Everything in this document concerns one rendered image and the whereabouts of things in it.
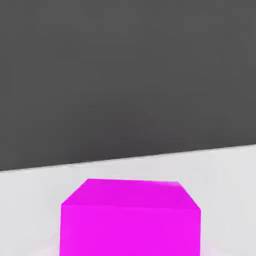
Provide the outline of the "small magenta cube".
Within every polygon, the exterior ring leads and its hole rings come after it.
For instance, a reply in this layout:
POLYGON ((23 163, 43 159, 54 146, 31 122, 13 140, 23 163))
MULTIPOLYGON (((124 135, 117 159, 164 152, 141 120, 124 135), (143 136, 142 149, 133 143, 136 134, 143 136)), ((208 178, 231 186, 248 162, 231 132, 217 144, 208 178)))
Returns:
POLYGON ((88 179, 62 204, 59 256, 200 256, 201 209, 175 181, 88 179))

